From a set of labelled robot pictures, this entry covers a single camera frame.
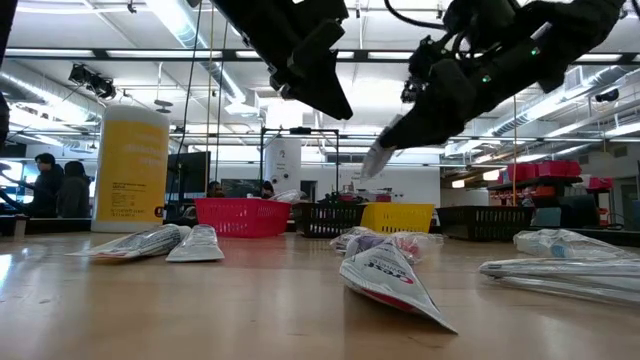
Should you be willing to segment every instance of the cable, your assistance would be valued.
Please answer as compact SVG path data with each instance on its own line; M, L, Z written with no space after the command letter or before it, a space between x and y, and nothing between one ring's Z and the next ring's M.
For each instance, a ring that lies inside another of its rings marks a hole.
M202 2L200 2L200 6L198 7L198 21L196 22L196 35L198 33L200 33L200 18L202 15ZM189 84L187 85L187 99L186 102L184 104L184 119L182 120L182 137L180 138L180 146L178 146L178 153L176 154L176 161L174 161L174 166L173 169L177 169L178 167L178 163L180 162L180 151L182 151L182 145L184 145L184 139L187 136L187 115L189 113L189 97L191 96L191 84L193 81L193 68L195 67L196 64L196 54L198 51L198 40L196 37L196 40L193 43L193 55L191 57L191 69L189 70ZM171 188L169 189L169 201L171 201L171 198L173 197L173 185L175 184L175 181L171 181Z
M419 20L408 18L408 17L400 14L398 11L396 11L396 9L393 8L393 6L391 6L391 3L389 1L390 0L384 0L384 6L386 6L387 10L389 10L391 15L395 16L397 19L399 19L401 21L404 21L407 24L414 25L414 26L419 26L419 27L424 27L424 28L429 28L429 29L436 29L436 30L446 30L445 26L442 25L442 24L435 24L435 23L430 23L430 22L426 22L426 21L419 21Z

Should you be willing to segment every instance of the red container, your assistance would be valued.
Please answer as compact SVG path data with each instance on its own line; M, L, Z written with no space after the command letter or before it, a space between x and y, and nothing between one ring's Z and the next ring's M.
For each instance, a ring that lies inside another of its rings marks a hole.
M200 224L211 225L219 236L260 238L287 229L291 204L262 199L195 199Z
M551 160L538 164L539 176L575 177L582 174L577 161Z
M599 178L592 176L589 179L589 190L606 190L611 189L613 187L613 179L612 178Z
M513 179L514 164L507 165L507 173L511 181L524 181L538 177L538 167L536 164L517 164L516 179Z

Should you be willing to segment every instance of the table surface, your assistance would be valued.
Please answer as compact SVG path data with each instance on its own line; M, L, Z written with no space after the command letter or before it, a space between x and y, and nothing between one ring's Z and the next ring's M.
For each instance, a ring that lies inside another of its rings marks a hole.
M631 359L640 311L493 286L512 244L447 240L416 266L452 335L346 289L326 240L223 239L221 263L64 254L117 235L0 242L0 357L13 359Z

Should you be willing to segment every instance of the black bin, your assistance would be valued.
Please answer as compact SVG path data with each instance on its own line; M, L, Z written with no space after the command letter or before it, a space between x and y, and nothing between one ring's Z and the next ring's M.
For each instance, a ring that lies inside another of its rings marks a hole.
M437 209L442 233L470 241L512 241L531 226L534 208L454 206Z
M366 205L296 204L293 216L296 230L307 238L334 238L360 226Z

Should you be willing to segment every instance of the woman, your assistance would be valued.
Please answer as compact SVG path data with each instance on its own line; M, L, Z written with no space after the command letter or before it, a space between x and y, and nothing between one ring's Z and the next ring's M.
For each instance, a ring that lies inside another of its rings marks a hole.
M271 185L270 181L265 181L262 184L262 198L271 199L273 195L275 195L275 191L273 190L273 185Z
M58 192L58 216L61 218L88 218L89 184L91 179L79 161L70 161L64 166L65 177Z

